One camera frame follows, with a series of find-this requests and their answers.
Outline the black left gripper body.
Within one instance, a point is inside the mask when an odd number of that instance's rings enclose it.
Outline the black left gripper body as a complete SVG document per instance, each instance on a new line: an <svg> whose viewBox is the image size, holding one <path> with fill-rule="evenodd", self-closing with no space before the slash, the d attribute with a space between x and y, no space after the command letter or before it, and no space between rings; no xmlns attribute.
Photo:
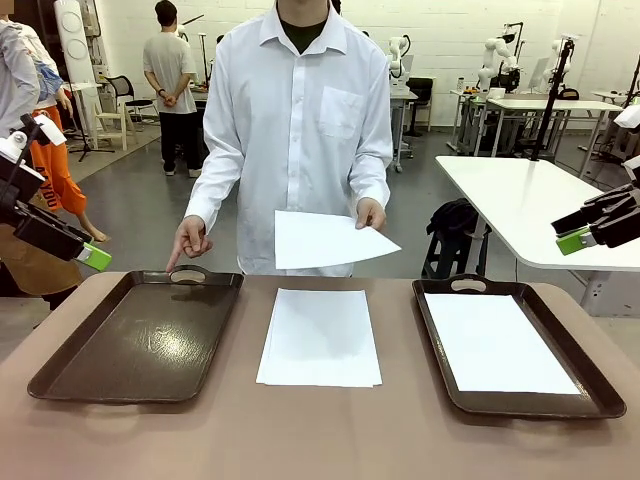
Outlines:
<svg viewBox="0 0 640 480"><path fill-rule="evenodd" d="M38 172L22 164L15 175L16 164L1 158L1 220L12 221L21 207L24 207L38 192L45 179Z"/></svg>

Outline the person's right hand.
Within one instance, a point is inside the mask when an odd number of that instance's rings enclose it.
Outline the person's right hand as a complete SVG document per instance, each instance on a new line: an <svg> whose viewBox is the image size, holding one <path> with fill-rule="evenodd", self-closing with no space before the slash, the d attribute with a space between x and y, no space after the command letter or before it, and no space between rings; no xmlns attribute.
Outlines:
<svg viewBox="0 0 640 480"><path fill-rule="evenodd" d="M166 271L172 272L182 255L197 258L209 252L212 247L213 243L206 235L203 219L196 215L185 217L176 230Z"/></svg>

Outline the person's left hand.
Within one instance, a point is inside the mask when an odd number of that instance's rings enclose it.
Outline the person's left hand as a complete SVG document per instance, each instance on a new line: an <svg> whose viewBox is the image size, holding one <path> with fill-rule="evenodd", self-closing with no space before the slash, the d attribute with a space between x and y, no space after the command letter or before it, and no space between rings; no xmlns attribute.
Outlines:
<svg viewBox="0 0 640 480"><path fill-rule="evenodd" d="M386 224L386 213L383 206L376 200L364 197L357 202L356 228L372 228L381 231Z"/></svg>

